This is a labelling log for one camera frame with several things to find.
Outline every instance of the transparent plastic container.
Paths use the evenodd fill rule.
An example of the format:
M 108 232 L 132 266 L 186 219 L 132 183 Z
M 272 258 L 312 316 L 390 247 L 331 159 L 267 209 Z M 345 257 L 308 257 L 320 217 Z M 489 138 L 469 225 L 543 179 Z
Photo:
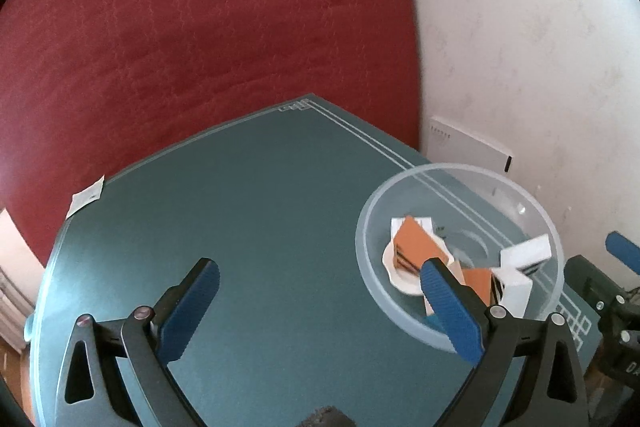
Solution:
M 463 267 L 499 266 L 502 248 L 548 233 L 552 257 L 532 276 L 525 318 L 545 319 L 555 311 L 564 284 L 564 253 L 542 206 L 524 188 L 487 169 L 428 164 L 396 174 L 373 192 L 355 238 L 358 267 L 371 296 L 411 336 L 454 351 L 437 317 L 426 317 L 422 298 L 400 293 L 382 264 L 391 218 L 407 215 L 431 217 L 436 235 Z

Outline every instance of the metal bolt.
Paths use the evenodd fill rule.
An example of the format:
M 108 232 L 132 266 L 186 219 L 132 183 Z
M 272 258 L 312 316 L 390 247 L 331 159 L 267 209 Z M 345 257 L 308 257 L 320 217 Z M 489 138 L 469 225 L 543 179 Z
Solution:
M 564 317 L 559 313 L 554 313 L 551 315 L 551 322 L 556 326 L 562 326 L 564 325 Z
M 89 314 L 80 315 L 78 317 L 78 320 L 76 320 L 76 324 L 81 328 L 84 328 L 85 326 L 91 324 L 92 319 L 93 317 Z
M 502 306 L 491 306 L 489 313 L 496 319 L 503 319 L 507 316 L 507 311 Z
M 152 311 L 153 310 L 149 306 L 138 306 L 133 310 L 133 316 L 139 321 L 143 321 L 150 317 Z

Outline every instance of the blue rubber tip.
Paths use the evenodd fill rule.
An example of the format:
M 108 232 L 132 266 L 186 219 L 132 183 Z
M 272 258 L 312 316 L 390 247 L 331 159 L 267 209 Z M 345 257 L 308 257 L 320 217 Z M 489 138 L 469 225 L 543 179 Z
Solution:
M 433 263 L 420 269 L 420 288 L 456 352 L 472 365 L 484 355 L 482 330 Z
M 620 232 L 611 232 L 604 242 L 607 251 L 640 275 L 640 248 Z
M 166 365 L 182 356 L 219 288 L 220 270 L 209 261 L 159 331 L 156 357 L 160 363 Z

